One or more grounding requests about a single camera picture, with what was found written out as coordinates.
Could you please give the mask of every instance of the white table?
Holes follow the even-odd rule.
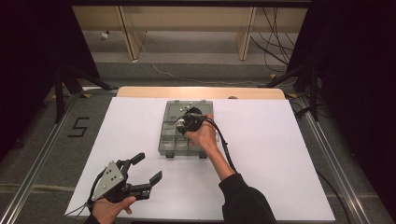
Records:
[[[146,158],[131,166],[127,182],[148,183],[160,170],[163,179],[149,200],[133,204],[131,216],[121,212],[119,217],[222,220],[224,198],[210,161],[197,157],[166,159],[158,152],[167,100],[176,99],[113,98],[66,213],[85,203],[93,180],[109,161],[131,159],[145,152]],[[236,169],[266,196],[276,220],[334,221],[287,100],[210,100]],[[88,215],[88,209],[81,214]]]

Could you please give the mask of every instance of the transparent plastic box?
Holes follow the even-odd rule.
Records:
[[[166,102],[165,113],[161,130],[161,139],[158,151],[162,156],[174,158],[175,156],[197,156],[201,159],[206,158],[205,152],[196,146],[190,139],[183,136],[176,128],[175,122],[183,116],[186,111],[180,111],[197,101],[168,101]],[[202,114],[213,113],[213,102],[203,101],[195,106],[202,111]]]

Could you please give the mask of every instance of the human hand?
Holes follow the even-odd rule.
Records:
[[[131,215],[132,210],[129,206],[134,202],[136,202],[136,197],[134,196],[128,197],[119,203],[111,203],[107,199],[101,199],[93,204],[92,215],[101,224],[112,224],[122,210]]]
[[[213,114],[206,115],[209,119],[213,120]],[[194,142],[197,146],[201,147],[206,154],[211,150],[217,149],[216,143],[216,129],[210,123],[204,121],[201,128],[196,132],[187,131],[184,135]]]

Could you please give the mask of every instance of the floor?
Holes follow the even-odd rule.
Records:
[[[231,33],[148,32],[142,52],[138,60],[133,62],[128,57],[121,33],[110,32],[106,40],[102,39],[102,32],[84,32],[84,35],[102,79],[116,86],[141,84],[257,87],[270,82],[271,75],[281,76],[286,69],[283,63],[264,54],[252,41],[247,59],[240,61]],[[269,36],[270,34],[254,34],[252,38],[265,47],[264,39],[268,40]],[[292,50],[288,49],[293,48],[292,42],[295,42],[297,34],[290,34],[289,38],[290,40],[286,35],[279,34],[280,42],[288,56],[292,54]],[[283,55],[279,47],[268,46],[267,49],[283,61],[288,60],[288,56]],[[134,82],[122,76],[129,72],[131,66],[139,71],[138,74],[131,75]],[[291,78],[278,87],[285,93],[294,93],[293,81]],[[81,84],[85,87],[93,86],[84,80],[81,80]],[[70,106],[70,113],[60,127],[60,134],[56,135],[55,141],[46,142],[54,130],[55,105],[52,91],[45,100],[47,106],[37,112],[24,134],[24,146],[15,147],[8,153],[6,159],[0,161],[0,209],[6,211],[19,185],[23,184],[31,174],[29,170],[35,164],[35,158],[43,146],[52,144],[49,147],[49,154],[46,155],[47,159],[33,179],[33,186],[28,190],[27,198],[21,202],[23,207],[15,223],[31,223],[32,219],[35,223],[83,221],[64,217],[64,211],[106,115],[106,107],[116,92],[86,91],[89,96],[82,98],[68,96],[67,90],[64,90],[64,93],[66,104]],[[302,93],[297,98],[290,98],[290,104],[293,109],[299,111],[306,106],[306,99],[306,95]],[[325,104],[320,96],[318,100]],[[89,126],[84,137],[68,137],[75,133],[73,125],[76,118],[81,117],[89,117],[89,120],[82,121],[87,123],[81,123]],[[323,178],[320,179],[334,211],[335,223],[394,223],[358,163],[350,155],[347,143],[332,119],[331,112],[323,106],[319,109],[319,123],[311,122],[310,119],[308,113],[297,118],[297,122],[315,167],[329,181],[327,183]],[[330,147],[335,155],[341,173],[345,175],[350,185],[349,189],[356,194],[358,202],[361,203],[362,213],[367,216],[369,222],[361,221],[356,217],[357,212],[352,206],[353,202],[350,202],[349,197],[345,195],[344,187],[340,186],[337,174],[329,165],[329,158],[325,156],[326,146],[319,141],[323,136],[318,136],[314,131],[315,127],[318,127],[315,125],[323,131],[322,134],[329,143],[327,147]],[[119,220],[118,223],[128,223],[128,221]]]

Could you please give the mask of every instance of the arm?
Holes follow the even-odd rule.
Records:
[[[122,210],[131,215],[132,210],[129,206],[134,202],[136,202],[136,197],[126,198],[119,203],[111,203],[106,199],[98,200],[93,204],[92,213],[85,224],[112,224]]]
[[[264,195],[249,187],[224,159],[216,143],[215,128],[211,124],[204,122],[197,132],[186,132],[185,135],[205,151],[221,180],[219,187],[225,198],[222,207],[225,223],[276,223]]]

